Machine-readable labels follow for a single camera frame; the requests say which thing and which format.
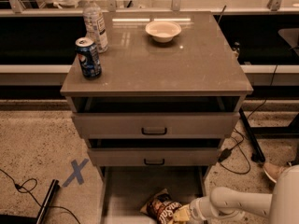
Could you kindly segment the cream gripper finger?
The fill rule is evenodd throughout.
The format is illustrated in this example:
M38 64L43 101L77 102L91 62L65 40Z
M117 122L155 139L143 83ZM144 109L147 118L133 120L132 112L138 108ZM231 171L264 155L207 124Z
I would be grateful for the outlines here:
M175 223L184 223L184 207L181 206L173 215L173 221Z

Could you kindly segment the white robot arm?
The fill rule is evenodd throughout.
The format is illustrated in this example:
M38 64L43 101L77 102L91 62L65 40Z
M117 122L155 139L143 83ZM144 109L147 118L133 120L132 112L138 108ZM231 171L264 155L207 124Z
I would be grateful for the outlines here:
M180 207L169 224L200 224L212 218L239 220L245 213L266 217L269 224L299 224L299 166L285 170L273 193L246 193L226 187Z

